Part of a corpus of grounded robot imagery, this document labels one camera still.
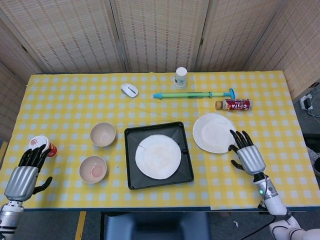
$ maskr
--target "yellow checkered tablecloth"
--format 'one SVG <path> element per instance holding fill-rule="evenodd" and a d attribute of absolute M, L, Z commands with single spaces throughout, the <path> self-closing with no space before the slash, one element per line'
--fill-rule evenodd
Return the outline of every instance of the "yellow checkered tablecloth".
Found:
<path fill-rule="evenodd" d="M 223 97 L 152 97 L 157 92 L 227 92 L 233 88 L 238 98 L 253 99 L 253 110 L 218 112 L 251 135 L 266 162 L 265 173 L 284 203 L 292 207 L 319 205 L 319 188 L 282 71 L 188 73 L 183 90 L 175 89 L 173 78 L 174 73 L 31 76 L 1 169 L 1 193 L 28 141 L 45 135 L 57 146 L 58 154 L 46 159 L 37 185 L 49 176 L 53 181 L 24 203 L 27 208 L 255 208 L 259 193 L 252 176 L 232 167 L 230 160 L 237 159 L 235 154 L 204 152 L 192 137 L 196 119 L 216 112 L 214 103 Z M 139 95 L 129 98 L 121 93 L 123 83 L 137 86 Z M 184 123 L 194 181 L 129 190 L 124 130 L 175 121 Z M 116 128 L 116 141 L 109 147 L 91 143 L 90 130 L 99 122 Z M 87 184 L 79 176 L 79 166 L 92 155 L 106 160 L 108 173 L 101 182 Z M 0 202 L 7 202 L 3 194 Z"/>

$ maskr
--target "computer mouse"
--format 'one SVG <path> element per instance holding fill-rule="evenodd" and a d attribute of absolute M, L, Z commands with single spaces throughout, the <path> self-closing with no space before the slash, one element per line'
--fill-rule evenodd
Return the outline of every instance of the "computer mouse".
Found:
<path fill-rule="evenodd" d="M 134 98 L 138 95 L 139 90 L 130 83 L 124 83 L 121 85 L 121 91 L 128 95 L 130 98 Z"/>

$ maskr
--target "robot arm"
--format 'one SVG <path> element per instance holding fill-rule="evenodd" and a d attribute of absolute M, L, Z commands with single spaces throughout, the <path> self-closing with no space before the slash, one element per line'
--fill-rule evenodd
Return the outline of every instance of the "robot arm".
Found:
<path fill-rule="evenodd" d="M 4 195 L 9 202 L 0 210 L 0 240 L 11 240 L 17 229 L 18 221 L 24 211 L 23 202 L 33 194 L 45 190 L 52 181 L 48 177 L 41 186 L 36 186 L 38 174 L 51 149 L 42 153 L 45 144 L 34 150 L 27 150 L 21 157 L 19 165 L 13 170 Z"/>
<path fill-rule="evenodd" d="M 258 207 L 266 209 L 276 217 L 276 221 L 269 225 L 269 230 L 276 240 L 316 240 L 320 236 L 320 229 L 305 231 L 300 228 L 297 220 L 282 202 L 270 178 L 264 174 L 266 164 L 249 135 L 242 131 L 230 130 L 238 147 L 229 146 L 239 157 L 241 164 L 231 160 L 233 166 L 253 176 L 253 183 L 262 197 Z"/>

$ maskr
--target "white plate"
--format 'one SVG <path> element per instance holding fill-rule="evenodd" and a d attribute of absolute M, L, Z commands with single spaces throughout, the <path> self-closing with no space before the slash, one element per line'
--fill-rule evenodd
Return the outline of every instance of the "white plate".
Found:
<path fill-rule="evenodd" d="M 167 179 L 181 162 L 178 144 L 165 135 L 151 135 L 143 139 L 135 152 L 135 163 L 145 175 L 153 179 Z"/>
<path fill-rule="evenodd" d="M 236 131 L 233 123 L 226 117 L 208 113 L 195 121 L 193 125 L 193 139 L 199 148 L 215 153 L 228 152 L 228 147 L 235 144 L 235 139 L 230 130 Z"/>

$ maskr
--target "black square tray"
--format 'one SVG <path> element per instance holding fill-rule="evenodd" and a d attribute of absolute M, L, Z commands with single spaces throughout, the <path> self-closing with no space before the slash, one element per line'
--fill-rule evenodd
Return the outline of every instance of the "black square tray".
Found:
<path fill-rule="evenodd" d="M 155 134 L 172 138 L 181 149 L 181 163 L 176 172 L 167 179 L 153 179 L 144 175 L 136 164 L 136 150 L 139 143 Z M 184 124 L 180 121 L 151 126 L 132 127 L 124 130 L 126 172 L 131 190 L 192 182 L 194 172 L 188 150 Z"/>

